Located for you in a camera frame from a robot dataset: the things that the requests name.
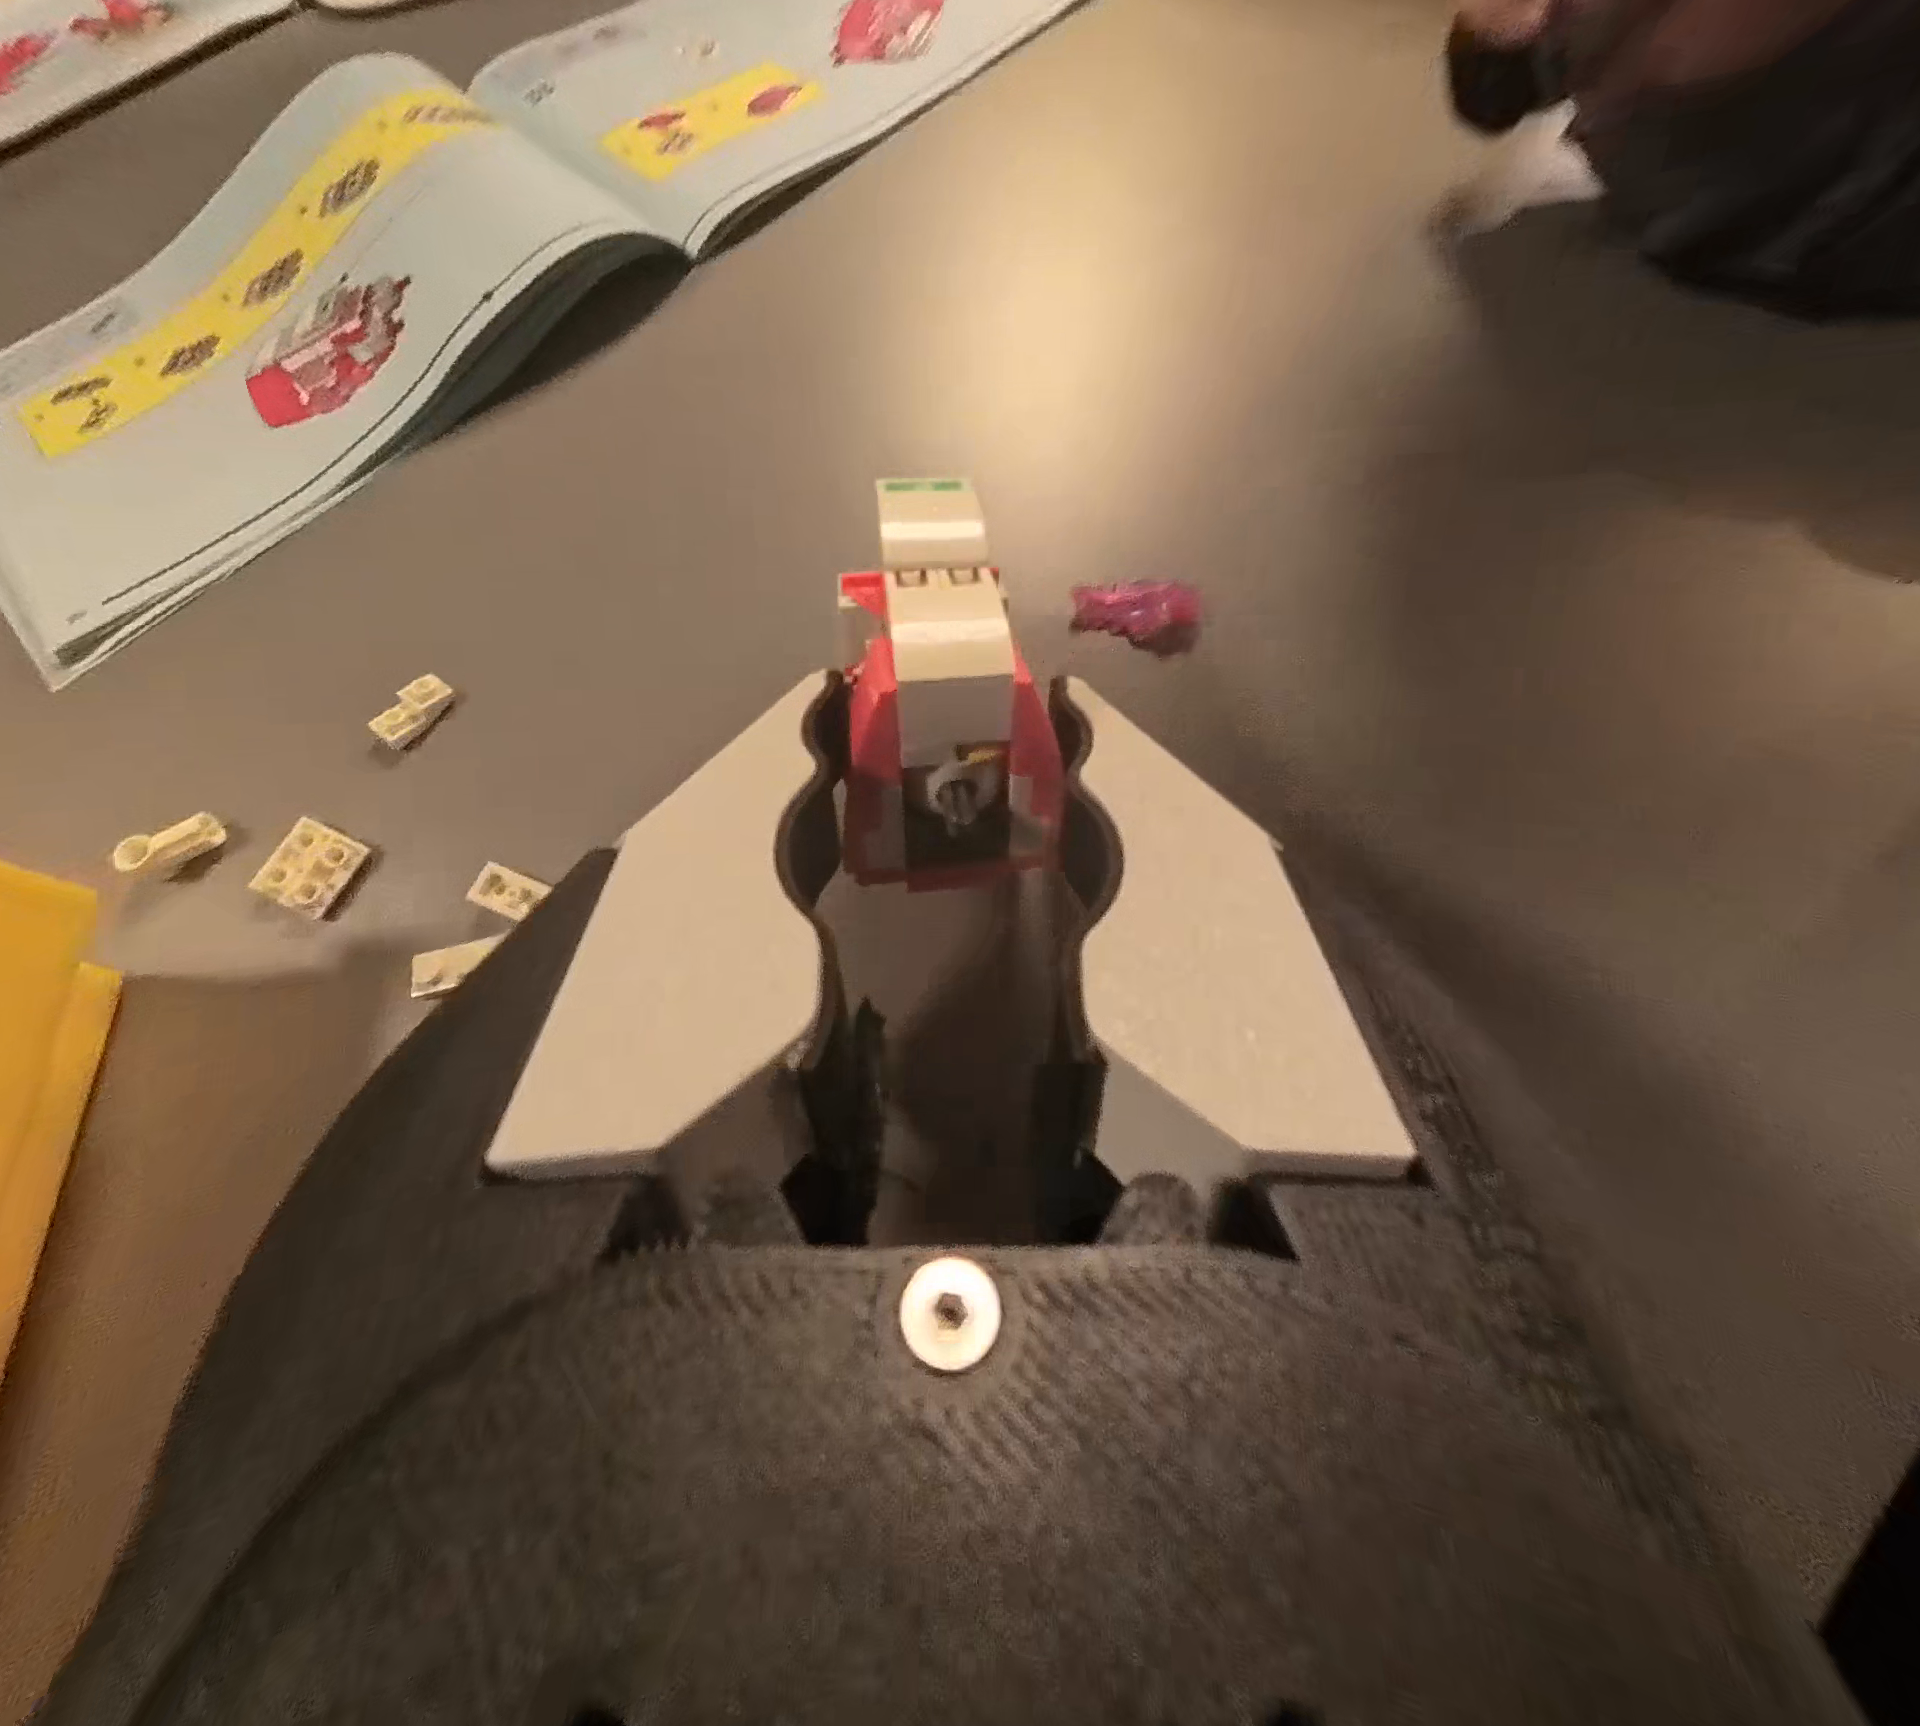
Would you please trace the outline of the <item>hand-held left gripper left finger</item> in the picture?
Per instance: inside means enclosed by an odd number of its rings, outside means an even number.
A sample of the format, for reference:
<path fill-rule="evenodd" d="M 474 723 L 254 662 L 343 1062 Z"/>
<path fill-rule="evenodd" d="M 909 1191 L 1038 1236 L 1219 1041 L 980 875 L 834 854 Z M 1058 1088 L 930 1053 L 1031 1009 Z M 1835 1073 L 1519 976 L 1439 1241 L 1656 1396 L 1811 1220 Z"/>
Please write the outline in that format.
<path fill-rule="evenodd" d="M 805 674 L 618 839 L 483 1163 L 513 1182 L 780 1185 L 843 1016 L 845 682 Z"/>

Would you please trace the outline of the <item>red and white toy brick model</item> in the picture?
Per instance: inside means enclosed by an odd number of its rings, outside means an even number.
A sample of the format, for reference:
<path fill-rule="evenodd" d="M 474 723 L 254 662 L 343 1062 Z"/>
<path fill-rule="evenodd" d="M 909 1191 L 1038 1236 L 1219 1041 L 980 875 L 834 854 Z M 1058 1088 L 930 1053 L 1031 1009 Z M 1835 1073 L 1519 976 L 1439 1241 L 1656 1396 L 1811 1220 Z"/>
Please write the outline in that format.
<path fill-rule="evenodd" d="M 1033 872 L 1058 841 L 1064 763 L 976 489 L 894 474 L 874 492 L 875 567 L 836 583 L 842 869 L 907 892 Z"/>

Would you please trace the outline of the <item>cream square toy brick plate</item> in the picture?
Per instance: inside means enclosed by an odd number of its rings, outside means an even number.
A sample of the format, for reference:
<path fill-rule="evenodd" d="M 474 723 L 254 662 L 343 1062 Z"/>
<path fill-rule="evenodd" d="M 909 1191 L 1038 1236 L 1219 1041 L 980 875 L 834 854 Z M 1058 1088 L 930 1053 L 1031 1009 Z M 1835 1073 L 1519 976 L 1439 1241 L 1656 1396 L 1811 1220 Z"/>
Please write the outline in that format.
<path fill-rule="evenodd" d="M 373 847 L 313 817 L 300 817 L 247 879 L 247 896 L 323 924 L 369 872 Z"/>

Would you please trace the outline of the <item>open instruction booklet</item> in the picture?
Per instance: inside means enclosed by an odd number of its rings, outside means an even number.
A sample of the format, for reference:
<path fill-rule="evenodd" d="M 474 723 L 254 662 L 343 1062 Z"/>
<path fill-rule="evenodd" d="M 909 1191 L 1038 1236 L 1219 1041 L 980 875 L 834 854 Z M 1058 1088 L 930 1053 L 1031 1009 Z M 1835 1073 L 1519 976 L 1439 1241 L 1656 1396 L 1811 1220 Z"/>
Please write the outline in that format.
<path fill-rule="evenodd" d="M 327 66 L 142 269 L 4 349 L 4 623 L 60 692 L 1092 0 L 636 0 L 456 84 Z"/>

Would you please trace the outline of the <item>yellow paper sheet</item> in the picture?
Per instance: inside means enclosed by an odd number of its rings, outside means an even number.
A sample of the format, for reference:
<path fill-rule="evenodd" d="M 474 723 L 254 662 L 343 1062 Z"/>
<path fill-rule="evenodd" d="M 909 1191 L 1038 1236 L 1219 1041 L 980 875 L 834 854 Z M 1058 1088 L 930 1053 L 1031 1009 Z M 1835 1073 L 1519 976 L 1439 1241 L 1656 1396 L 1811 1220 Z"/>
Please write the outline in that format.
<path fill-rule="evenodd" d="M 10 1365 L 123 981 L 87 958 L 92 888 L 2 866 L 2 1362 Z"/>

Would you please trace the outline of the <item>closed instruction booklet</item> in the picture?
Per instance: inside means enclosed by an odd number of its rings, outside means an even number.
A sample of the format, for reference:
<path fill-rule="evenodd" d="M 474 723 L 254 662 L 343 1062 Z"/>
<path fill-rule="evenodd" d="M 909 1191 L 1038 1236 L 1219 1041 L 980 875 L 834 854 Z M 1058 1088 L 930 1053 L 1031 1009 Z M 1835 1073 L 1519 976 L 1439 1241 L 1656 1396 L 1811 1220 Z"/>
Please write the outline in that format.
<path fill-rule="evenodd" d="M 2 0 L 2 151 L 22 149 L 297 0 Z"/>

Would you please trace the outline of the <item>magenta toy brick piece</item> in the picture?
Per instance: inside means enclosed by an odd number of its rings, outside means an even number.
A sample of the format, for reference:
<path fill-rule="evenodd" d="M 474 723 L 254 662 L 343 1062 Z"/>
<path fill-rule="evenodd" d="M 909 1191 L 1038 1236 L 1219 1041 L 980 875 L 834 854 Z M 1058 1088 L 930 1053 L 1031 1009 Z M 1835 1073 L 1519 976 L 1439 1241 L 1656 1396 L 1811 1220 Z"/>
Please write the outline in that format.
<path fill-rule="evenodd" d="M 1178 581 L 1078 585 L 1067 590 L 1067 630 L 1104 637 L 1154 658 L 1191 652 L 1203 630 L 1203 601 Z"/>

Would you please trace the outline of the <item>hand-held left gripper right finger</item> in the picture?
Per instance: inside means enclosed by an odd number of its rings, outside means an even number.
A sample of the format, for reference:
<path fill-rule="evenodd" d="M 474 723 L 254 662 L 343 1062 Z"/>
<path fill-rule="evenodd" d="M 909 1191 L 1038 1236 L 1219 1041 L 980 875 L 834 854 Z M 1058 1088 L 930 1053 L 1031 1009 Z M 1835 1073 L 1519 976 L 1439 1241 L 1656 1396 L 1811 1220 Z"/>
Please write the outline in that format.
<path fill-rule="evenodd" d="M 1087 682 L 1052 682 L 1049 712 L 1082 1149 L 1120 1185 L 1402 1185 L 1420 1147 L 1278 842 Z"/>

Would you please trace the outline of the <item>cream corner toy brick plate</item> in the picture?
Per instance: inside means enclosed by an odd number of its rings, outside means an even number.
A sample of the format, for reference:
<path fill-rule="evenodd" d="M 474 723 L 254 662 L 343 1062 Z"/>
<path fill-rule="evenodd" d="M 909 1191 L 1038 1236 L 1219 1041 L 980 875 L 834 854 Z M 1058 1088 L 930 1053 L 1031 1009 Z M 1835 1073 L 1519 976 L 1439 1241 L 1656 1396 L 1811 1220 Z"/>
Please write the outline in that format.
<path fill-rule="evenodd" d="M 395 701 L 366 723 L 373 745 L 387 754 L 406 754 L 448 717 L 457 690 L 438 674 L 420 674 L 395 690 Z"/>

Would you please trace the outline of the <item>cream round-ended toy brick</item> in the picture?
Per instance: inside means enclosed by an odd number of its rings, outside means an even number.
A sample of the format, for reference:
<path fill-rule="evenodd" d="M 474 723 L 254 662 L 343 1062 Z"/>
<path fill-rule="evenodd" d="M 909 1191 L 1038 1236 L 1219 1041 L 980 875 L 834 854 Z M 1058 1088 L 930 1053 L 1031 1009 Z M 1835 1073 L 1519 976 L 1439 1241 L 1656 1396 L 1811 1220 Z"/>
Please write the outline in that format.
<path fill-rule="evenodd" d="M 164 883 L 226 847 L 226 823 L 211 812 L 198 812 L 170 827 L 123 836 L 111 847 L 108 866 L 125 881 Z"/>

